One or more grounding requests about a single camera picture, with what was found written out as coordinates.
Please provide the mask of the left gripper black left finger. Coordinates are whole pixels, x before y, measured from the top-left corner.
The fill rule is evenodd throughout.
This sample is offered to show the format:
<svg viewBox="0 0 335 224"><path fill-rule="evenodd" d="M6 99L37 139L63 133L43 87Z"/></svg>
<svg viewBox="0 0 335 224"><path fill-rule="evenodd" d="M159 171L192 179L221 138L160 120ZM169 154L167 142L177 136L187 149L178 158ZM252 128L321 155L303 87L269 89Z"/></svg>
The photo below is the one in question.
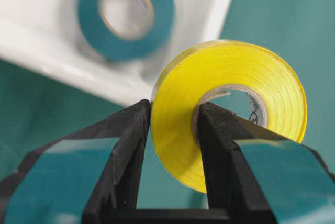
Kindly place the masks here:
<svg viewBox="0 0 335 224"><path fill-rule="evenodd" d="M1 223L103 223L137 204L150 103L26 154L1 181Z"/></svg>

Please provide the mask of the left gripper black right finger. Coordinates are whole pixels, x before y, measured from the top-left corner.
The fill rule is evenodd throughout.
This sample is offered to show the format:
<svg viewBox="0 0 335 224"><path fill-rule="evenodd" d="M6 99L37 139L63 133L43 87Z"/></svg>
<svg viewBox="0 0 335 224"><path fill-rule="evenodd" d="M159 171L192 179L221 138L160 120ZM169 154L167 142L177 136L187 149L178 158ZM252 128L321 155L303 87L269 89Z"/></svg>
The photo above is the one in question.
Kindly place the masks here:
<svg viewBox="0 0 335 224"><path fill-rule="evenodd" d="M334 223L334 175L317 151L213 103L197 129L210 208L233 223Z"/></svg>

